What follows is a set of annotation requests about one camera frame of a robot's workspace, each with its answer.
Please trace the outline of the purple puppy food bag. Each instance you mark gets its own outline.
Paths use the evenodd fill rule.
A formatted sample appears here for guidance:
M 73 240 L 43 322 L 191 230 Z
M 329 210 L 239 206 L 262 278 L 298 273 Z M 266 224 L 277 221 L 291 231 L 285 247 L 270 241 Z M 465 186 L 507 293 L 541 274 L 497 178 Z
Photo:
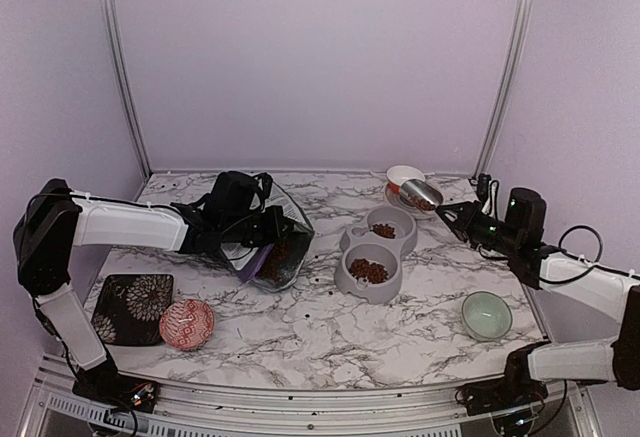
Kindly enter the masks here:
M 241 282 L 268 292 L 295 282 L 314 229 L 270 174 L 223 172 L 199 209 L 221 238 L 217 254 Z

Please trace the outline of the silver metal scoop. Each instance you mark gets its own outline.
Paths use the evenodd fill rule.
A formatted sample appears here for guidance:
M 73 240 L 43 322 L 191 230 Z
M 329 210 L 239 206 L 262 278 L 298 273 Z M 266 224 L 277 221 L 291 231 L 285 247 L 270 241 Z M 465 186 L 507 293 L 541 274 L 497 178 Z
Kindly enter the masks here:
M 437 207 L 444 201 L 444 197 L 437 189 L 429 185 L 427 182 L 421 182 L 418 180 L 409 180 L 405 182 L 401 186 L 400 195 L 403 199 L 406 199 L 409 202 L 413 196 L 418 196 L 430 201 Z

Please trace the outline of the grey double pet bowl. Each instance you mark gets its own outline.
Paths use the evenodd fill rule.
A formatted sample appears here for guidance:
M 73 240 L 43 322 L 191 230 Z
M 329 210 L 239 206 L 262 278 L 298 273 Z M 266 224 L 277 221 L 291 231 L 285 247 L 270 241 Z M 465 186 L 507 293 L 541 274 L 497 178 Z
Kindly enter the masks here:
M 374 234 L 371 226 L 376 223 L 393 226 L 396 238 L 386 239 Z M 341 237 L 342 256 L 334 273 L 335 285 L 342 293 L 363 298 L 370 304 L 390 302 L 402 287 L 402 259 L 414 250 L 416 244 L 417 225 L 408 212 L 390 206 L 368 211 L 361 220 L 347 226 Z M 349 273 L 349 266 L 358 258 L 384 265 L 389 279 L 382 284 L 355 279 Z

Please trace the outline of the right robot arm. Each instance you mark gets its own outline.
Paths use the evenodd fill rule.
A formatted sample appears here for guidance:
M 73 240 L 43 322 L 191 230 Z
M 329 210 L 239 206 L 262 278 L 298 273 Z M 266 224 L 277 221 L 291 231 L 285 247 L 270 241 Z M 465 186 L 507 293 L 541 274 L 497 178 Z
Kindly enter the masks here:
M 559 379 L 614 382 L 638 390 L 638 276 L 606 270 L 598 261 L 544 243 L 546 203 L 531 189 L 512 189 L 504 220 L 484 214 L 478 201 L 441 205 L 436 213 L 459 240 L 504 257 L 524 286 L 582 303 L 620 325 L 618 335 L 608 339 L 538 343 L 511 352 L 495 385 L 502 403 L 515 405 L 535 383 Z

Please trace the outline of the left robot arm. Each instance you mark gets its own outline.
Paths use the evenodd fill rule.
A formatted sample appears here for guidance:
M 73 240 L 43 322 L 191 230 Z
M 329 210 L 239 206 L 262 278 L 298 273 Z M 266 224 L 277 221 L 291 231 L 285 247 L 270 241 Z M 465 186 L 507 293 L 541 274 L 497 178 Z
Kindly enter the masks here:
M 72 250 L 108 245 L 214 257 L 226 244 L 268 247 L 296 225 L 282 206 L 268 204 L 272 187 L 267 173 L 227 171 L 198 200 L 164 205 L 96 197 L 52 179 L 29 200 L 13 231 L 18 282 L 102 400 L 119 401 L 126 380 L 72 288 Z

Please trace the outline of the brown kibble inside bag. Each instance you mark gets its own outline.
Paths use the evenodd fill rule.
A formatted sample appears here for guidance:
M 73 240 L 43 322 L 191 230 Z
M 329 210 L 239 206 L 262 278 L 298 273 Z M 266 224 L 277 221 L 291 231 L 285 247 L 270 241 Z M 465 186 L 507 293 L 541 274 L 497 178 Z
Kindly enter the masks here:
M 257 277 L 271 282 L 279 282 L 281 280 L 280 267 L 285 262 L 287 255 L 288 243 L 285 240 L 276 242 L 258 271 Z

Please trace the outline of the brown kibble in scoop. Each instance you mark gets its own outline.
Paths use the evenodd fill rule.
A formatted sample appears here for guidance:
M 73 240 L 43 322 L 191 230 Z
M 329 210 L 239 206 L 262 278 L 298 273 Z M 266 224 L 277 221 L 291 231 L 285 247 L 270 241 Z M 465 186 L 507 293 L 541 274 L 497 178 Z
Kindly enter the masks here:
M 413 196 L 410 199 L 410 202 L 415 208 L 419 209 L 422 212 L 430 212 L 437 208 L 437 206 L 431 203 L 430 201 L 420 198 L 418 196 Z

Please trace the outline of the brown kibble in back bowl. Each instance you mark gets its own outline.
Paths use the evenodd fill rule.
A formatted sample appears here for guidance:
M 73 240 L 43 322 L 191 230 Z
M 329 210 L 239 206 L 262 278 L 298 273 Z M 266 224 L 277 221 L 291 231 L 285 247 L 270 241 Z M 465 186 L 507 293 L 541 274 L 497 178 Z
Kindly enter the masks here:
M 396 238 L 396 229 L 386 223 L 376 223 L 371 226 L 371 231 L 379 237 L 386 239 Z

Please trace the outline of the brown kibble in front bowl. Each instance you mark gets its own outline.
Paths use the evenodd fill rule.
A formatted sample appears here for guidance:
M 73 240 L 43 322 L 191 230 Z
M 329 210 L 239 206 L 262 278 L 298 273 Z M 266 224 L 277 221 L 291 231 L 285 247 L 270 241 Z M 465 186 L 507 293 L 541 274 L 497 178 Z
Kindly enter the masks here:
M 349 273 L 355 279 L 370 284 L 382 284 L 389 279 L 389 272 L 384 265 L 365 258 L 354 259 L 349 266 Z

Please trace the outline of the pale green glass bowl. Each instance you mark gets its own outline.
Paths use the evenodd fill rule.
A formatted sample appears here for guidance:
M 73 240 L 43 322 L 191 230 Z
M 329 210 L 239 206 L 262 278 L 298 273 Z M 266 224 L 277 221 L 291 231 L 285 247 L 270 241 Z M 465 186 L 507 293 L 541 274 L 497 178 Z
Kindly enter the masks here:
M 480 342 L 502 339 L 513 324 L 512 312 L 507 303 L 487 291 L 471 293 L 464 299 L 461 318 L 467 334 Z

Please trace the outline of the red patterned ceramic bowl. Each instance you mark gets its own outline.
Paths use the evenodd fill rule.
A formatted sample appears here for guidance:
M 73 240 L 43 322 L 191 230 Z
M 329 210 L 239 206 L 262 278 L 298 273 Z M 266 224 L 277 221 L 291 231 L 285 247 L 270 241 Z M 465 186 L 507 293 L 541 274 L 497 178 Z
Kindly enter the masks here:
M 159 333 L 169 346 L 183 351 L 203 347 L 212 337 L 215 317 L 212 308 L 201 300 L 176 301 L 162 314 Z

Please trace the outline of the black floral square plate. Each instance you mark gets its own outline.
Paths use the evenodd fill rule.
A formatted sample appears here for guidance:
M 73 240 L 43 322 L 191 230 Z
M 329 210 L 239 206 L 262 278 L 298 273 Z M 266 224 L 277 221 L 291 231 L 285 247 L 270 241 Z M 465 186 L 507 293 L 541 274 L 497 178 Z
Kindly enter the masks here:
M 159 323 L 172 303 L 173 285 L 170 274 L 109 275 L 91 318 L 101 341 L 126 347 L 159 344 Z

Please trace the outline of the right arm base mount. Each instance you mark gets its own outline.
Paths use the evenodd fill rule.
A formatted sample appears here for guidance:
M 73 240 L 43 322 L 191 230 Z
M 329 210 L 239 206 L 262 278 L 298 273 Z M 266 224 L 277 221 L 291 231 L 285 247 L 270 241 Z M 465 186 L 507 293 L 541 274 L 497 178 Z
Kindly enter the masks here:
M 531 377 L 528 357 L 543 345 L 533 343 L 510 352 L 501 377 L 462 385 L 455 393 L 456 403 L 465 407 L 468 416 L 475 416 L 542 402 L 548 390 Z

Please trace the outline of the aluminium right corner post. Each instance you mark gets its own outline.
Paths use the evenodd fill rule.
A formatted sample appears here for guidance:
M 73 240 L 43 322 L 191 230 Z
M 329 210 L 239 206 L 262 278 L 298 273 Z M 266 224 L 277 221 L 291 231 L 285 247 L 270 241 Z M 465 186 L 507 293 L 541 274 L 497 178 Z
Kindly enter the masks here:
M 507 114 L 511 90 L 525 47 L 533 2 L 534 0 L 516 0 L 515 14 L 505 62 L 488 127 L 476 162 L 474 170 L 475 177 L 488 172 L 491 159 L 497 147 L 499 134 Z

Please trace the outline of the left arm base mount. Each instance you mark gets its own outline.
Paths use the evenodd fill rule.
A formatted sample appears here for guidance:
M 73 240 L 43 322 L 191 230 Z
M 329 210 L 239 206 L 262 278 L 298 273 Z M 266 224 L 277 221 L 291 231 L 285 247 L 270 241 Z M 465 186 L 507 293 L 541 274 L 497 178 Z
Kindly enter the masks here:
M 75 372 L 72 389 L 75 395 L 116 406 L 119 409 L 131 409 L 152 413 L 159 396 L 160 384 L 141 377 L 122 374 L 113 358 L 85 370 L 79 367 Z

